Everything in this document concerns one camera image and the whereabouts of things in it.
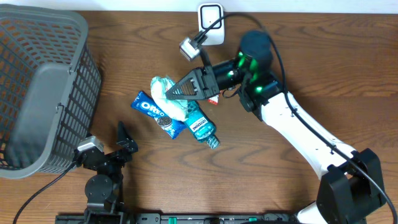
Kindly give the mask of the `red coffee stick sachet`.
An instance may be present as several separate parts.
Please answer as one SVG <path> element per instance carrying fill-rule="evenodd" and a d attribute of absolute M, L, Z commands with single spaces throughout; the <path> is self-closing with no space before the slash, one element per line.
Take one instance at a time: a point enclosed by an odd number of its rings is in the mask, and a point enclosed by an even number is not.
<path fill-rule="evenodd" d="M 219 95 L 212 96 L 211 98 L 207 99 L 207 101 L 213 105 L 218 105 Z"/>

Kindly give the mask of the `white wipes packet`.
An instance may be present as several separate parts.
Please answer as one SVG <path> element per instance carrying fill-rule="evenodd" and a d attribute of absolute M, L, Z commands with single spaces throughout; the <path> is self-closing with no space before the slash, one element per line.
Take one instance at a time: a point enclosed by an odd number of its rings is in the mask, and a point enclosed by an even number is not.
<path fill-rule="evenodd" d="M 169 77 L 154 77 L 150 83 L 151 97 L 168 117 L 184 122 L 188 119 L 188 101 L 168 100 L 166 97 L 166 92 L 174 85 Z"/>

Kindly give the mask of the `blue Oreo pack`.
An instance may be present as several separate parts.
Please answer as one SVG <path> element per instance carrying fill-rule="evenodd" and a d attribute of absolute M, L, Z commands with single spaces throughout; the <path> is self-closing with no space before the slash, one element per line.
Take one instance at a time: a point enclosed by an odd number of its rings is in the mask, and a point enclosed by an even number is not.
<path fill-rule="evenodd" d="M 131 103 L 131 108 L 151 117 L 172 139 L 175 139 L 187 128 L 183 122 L 172 119 L 165 114 L 144 91 L 137 94 L 135 100 Z"/>

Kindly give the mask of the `blue mouthwash bottle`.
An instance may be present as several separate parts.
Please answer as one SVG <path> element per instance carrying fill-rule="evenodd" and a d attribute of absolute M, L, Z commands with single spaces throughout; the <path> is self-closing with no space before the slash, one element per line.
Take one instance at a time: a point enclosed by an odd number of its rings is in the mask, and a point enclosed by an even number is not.
<path fill-rule="evenodd" d="M 206 142 L 216 149 L 220 142 L 216 137 L 216 126 L 207 118 L 196 101 L 188 101 L 188 118 L 184 122 L 198 142 Z"/>

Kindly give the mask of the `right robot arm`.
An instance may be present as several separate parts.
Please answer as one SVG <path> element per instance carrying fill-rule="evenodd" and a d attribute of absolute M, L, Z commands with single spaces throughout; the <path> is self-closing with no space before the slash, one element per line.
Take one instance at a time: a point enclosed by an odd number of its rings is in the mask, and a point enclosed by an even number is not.
<path fill-rule="evenodd" d="M 206 100 L 237 87 L 244 109 L 279 132 L 305 158 L 320 180 L 314 202 L 294 216 L 297 223 L 364 223 L 384 205 L 391 205 L 381 162 L 370 149 L 357 151 L 315 121 L 288 91 L 286 75 L 271 69 L 280 53 L 270 35 L 252 30 L 243 35 L 236 56 L 212 65 L 203 48 L 206 32 L 180 43 L 188 59 L 201 58 L 166 94 L 170 100 Z"/>

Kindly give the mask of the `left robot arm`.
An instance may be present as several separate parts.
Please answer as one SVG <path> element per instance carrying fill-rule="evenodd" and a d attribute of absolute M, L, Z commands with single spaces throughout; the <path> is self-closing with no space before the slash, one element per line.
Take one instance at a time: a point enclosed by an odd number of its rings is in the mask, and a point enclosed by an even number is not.
<path fill-rule="evenodd" d="M 138 151 L 138 146 L 121 121 L 116 144 L 121 148 L 106 154 L 100 140 L 89 136 L 75 150 L 76 165 L 96 172 L 85 185 L 87 204 L 83 223 L 136 222 L 134 215 L 124 206 L 122 168 L 132 161 L 132 154 Z"/>

